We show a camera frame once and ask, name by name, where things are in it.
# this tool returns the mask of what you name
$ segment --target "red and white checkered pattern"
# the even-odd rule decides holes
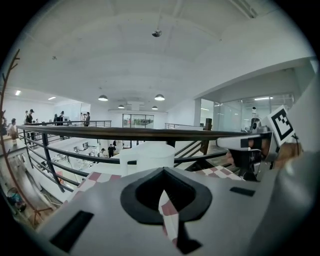
[[[243,180],[233,172],[223,166],[216,166],[209,169],[198,170],[195,174],[210,176],[214,178],[228,178],[232,180]],[[73,199],[76,199],[81,193],[87,189],[93,187],[96,183],[103,183],[112,180],[120,179],[121,175],[111,175],[99,172],[90,173],[81,184],[72,192],[70,198],[63,203],[66,205]],[[159,213],[163,216],[163,232],[172,241],[174,245],[177,245],[178,229],[179,229],[179,213],[170,201],[166,191],[163,191],[159,200]]]

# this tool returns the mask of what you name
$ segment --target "ceiling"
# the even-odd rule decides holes
[[[108,109],[139,101],[141,111],[167,111],[184,100],[195,59],[227,28],[276,8],[269,0],[53,1],[18,38],[8,84]],[[153,37],[157,26],[162,35]]]
[[[21,93],[16,96],[17,90],[20,90]],[[57,96],[51,93],[45,93],[38,90],[30,90],[25,88],[16,88],[16,87],[8,87],[5,89],[4,99],[11,98],[16,100],[27,100],[27,101],[37,101],[46,104],[58,104],[61,102],[69,101],[68,98]]]

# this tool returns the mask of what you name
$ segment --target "floor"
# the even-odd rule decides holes
[[[29,200],[29,202],[37,209],[46,209],[52,208],[52,210],[46,210],[41,212],[41,216],[36,217],[34,222],[34,211],[33,209],[27,205],[23,212],[19,212],[14,206],[12,207],[12,213],[16,219],[19,219],[23,222],[28,222],[31,227],[34,229],[37,228],[39,224],[41,224],[45,219],[47,219],[56,209],[60,207],[62,204],[61,202],[54,199],[48,192],[44,189],[39,191],[39,189],[35,186],[33,178],[26,172],[25,166],[19,157],[14,157],[9,159],[10,166],[14,177],[16,178],[19,187],[21,188],[22,192]],[[4,180],[1,179],[1,188],[4,192],[4,195],[8,195],[8,191],[11,188],[14,188],[14,182],[8,173],[2,176],[6,177]]]

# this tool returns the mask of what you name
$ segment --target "wall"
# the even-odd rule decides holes
[[[109,121],[111,120],[109,117],[108,108],[106,106],[100,104],[91,104],[90,106],[90,120],[93,121]]]
[[[300,96],[296,74],[292,68],[236,82],[211,92],[203,98],[223,103],[245,98],[272,96],[285,93],[293,93],[295,98]]]
[[[48,122],[54,116],[54,105],[34,100],[21,98],[4,97],[3,109],[5,110],[5,118],[7,123],[11,124],[12,118],[16,119],[17,125],[24,124],[25,111],[33,109],[33,120],[39,119],[39,123]]]
[[[168,111],[167,123],[199,126],[200,124],[195,120],[195,110],[197,106],[193,99],[184,100]]]
[[[64,100],[54,105],[54,113],[58,116],[64,111],[64,116],[71,121],[80,121],[81,102],[73,99]]]
[[[111,127],[121,127],[122,128],[123,114],[153,115],[154,116],[154,119],[153,119],[153,128],[154,129],[164,129],[165,123],[167,122],[167,113],[165,113],[165,112],[110,110],[108,112],[108,120],[111,120]]]

